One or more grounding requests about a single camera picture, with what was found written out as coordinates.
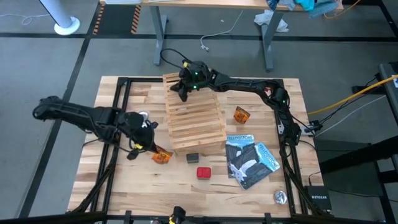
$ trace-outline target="desk leg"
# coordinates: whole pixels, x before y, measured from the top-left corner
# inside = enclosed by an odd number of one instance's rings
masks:
[[[272,15],[269,25],[264,24],[261,26],[262,48],[264,51],[264,58],[266,60],[267,72],[270,72],[274,69],[274,65],[272,63],[271,42],[283,15],[283,13],[275,11]]]
[[[160,51],[163,47],[164,32],[166,30],[167,16],[160,16],[159,6],[149,6],[156,33],[156,48],[154,64],[160,64]]]

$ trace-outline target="red box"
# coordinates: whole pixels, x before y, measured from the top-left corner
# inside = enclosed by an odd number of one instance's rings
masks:
[[[198,179],[210,179],[211,168],[210,167],[198,167],[197,177],[198,177]]]

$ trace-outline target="desk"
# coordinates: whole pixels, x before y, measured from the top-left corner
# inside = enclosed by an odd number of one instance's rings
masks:
[[[238,9],[270,9],[266,0],[181,0],[181,1],[168,1],[168,2],[149,2],[149,0],[142,0],[143,6],[150,7],[154,29],[156,33],[156,48],[154,64],[160,64],[160,51],[163,47],[164,34],[167,23],[167,16],[160,15],[159,6],[178,6],[178,7],[222,7],[222,8],[238,8]],[[342,11],[343,5],[339,1],[337,11]],[[267,72],[271,71],[274,66],[272,62],[271,42],[276,29],[279,25],[283,12],[288,12],[286,6],[278,5],[274,12],[270,24],[261,26],[262,48],[264,51],[264,59]],[[294,11],[303,11],[300,5],[296,5]]]
[[[95,106],[112,105],[118,78],[102,77]],[[170,150],[162,78],[144,77],[141,80],[132,82],[129,91],[126,92],[129,93],[126,111],[148,111],[150,120],[159,123],[155,130],[155,142],[166,150]],[[307,112],[299,80],[286,78],[283,82],[290,95],[292,114],[306,123]],[[122,87],[121,96],[125,91],[123,88],[125,87]],[[227,134],[253,134],[256,142],[263,142],[282,165],[274,112],[253,93],[227,91],[217,93],[217,97]],[[233,119],[236,106],[241,106],[251,113],[251,117],[244,125],[238,124]],[[86,141],[95,138],[89,134]],[[305,136],[302,136],[302,140],[313,143]],[[120,144],[122,147],[128,147],[124,136]],[[94,142],[83,148],[68,209],[77,207],[94,186],[102,148],[101,142]],[[174,154],[169,163],[164,165],[152,161],[151,152],[142,153],[133,161],[127,160],[126,156],[127,153],[119,151],[109,203],[109,215],[124,215],[126,210],[131,210],[133,215],[145,216],[149,219],[168,216],[173,206],[179,205],[187,211],[187,216],[261,218],[267,212],[272,217],[290,218],[288,203],[278,205],[274,202],[275,191],[286,192],[282,168],[244,191],[235,179],[228,178],[225,153],[202,154],[199,163],[196,164],[188,164],[185,156]],[[308,176],[320,170],[317,154],[311,146],[300,143],[297,146],[297,158],[305,185]],[[196,168],[199,166],[211,167],[210,180],[197,180]],[[314,185],[323,185],[321,174],[313,175],[311,180]],[[295,210],[300,213],[299,196],[293,183],[292,193]],[[104,190],[100,192],[99,203],[101,204],[103,195]]]

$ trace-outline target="white cable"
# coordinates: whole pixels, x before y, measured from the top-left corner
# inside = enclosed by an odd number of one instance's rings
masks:
[[[220,32],[220,33],[218,33],[218,34],[210,34],[210,35],[204,35],[203,37],[200,37],[200,44],[201,44],[200,47],[201,47],[202,49],[205,49],[206,51],[209,51],[210,48],[206,47],[206,46],[203,44],[203,41],[202,41],[202,40],[203,40],[204,38],[206,38],[206,37],[215,37],[215,36],[217,36],[217,35],[227,34],[227,33],[231,32],[231,31],[235,28],[236,23],[238,22],[239,18],[240,18],[241,15],[242,15],[242,12],[243,12],[243,10],[241,11],[241,13],[239,13],[238,18],[236,18],[235,23],[234,23],[234,25],[232,26],[232,28],[230,28],[230,30],[225,31],[225,32]]]
[[[377,99],[375,99],[375,100],[370,101],[369,103],[366,103],[365,105],[362,105],[362,106],[359,107],[358,109],[355,109],[353,112],[349,113],[347,116],[345,116],[343,119],[341,119],[341,120],[340,120],[339,122],[337,122],[336,124],[330,126],[328,129],[326,129],[326,130],[322,131],[321,133],[317,134],[317,137],[318,137],[319,135],[321,135],[321,134],[323,134],[323,133],[329,131],[330,129],[334,128],[335,126],[337,126],[338,124],[340,124],[341,122],[343,122],[346,118],[348,118],[351,114],[353,114],[353,113],[359,111],[361,108],[364,108],[365,106],[367,106],[367,105],[369,105],[369,104],[371,104],[371,103],[374,103],[374,102],[376,102],[377,100],[380,100],[381,98],[384,98],[384,97],[386,97],[386,96],[384,95],[384,96],[382,96],[382,97],[379,97],[379,98],[377,98]]]
[[[49,16],[50,14],[44,14],[44,15],[37,15],[37,16],[24,16],[24,15],[19,15],[19,14],[4,14],[4,15],[0,15],[0,17],[3,16],[21,16],[24,18],[24,20],[22,20],[21,24],[22,25],[29,25],[32,21],[34,17],[42,17],[42,16]]]

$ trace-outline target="small black block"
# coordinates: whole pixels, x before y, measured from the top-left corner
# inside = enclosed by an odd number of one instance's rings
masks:
[[[199,162],[199,153],[187,154],[187,162],[188,162],[188,163],[196,163],[196,162]]]

